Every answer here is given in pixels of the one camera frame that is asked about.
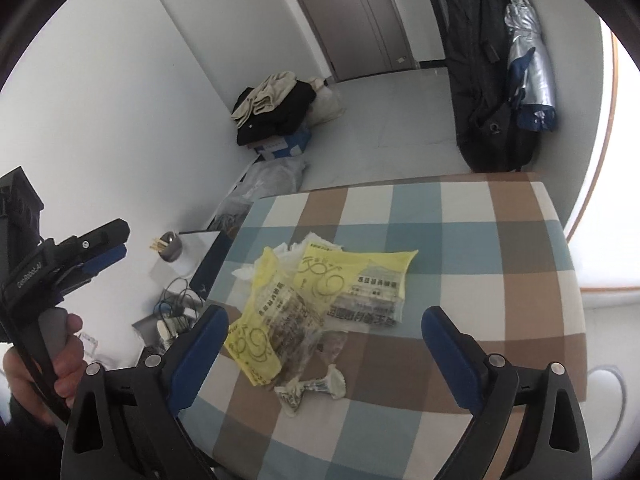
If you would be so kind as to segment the person's left hand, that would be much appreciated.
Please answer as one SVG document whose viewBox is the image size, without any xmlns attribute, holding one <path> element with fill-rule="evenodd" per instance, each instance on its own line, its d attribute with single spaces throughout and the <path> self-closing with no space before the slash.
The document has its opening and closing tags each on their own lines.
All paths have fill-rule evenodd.
<svg viewBox="0 0 640 480">
<path fill-rule="evenodd" d="M 65 346 L 52 359 L 53 369 L 58 378 L 54 384 L 55 393 L 71 408 L 75 402 L 77 388 L 85 374 L 87 362 L 84 360 L 84 346 L 76 334 L 82 329 L 82 319 L 76 314 L 65 313 Z M 35 417 L 37 422 L 52 427 L 54 418 L 46 404 L 32 388 L 32 376 L 17 351 L 11 347 L 3 357 L 9 389 L 15 401 Z"/>
</svg>

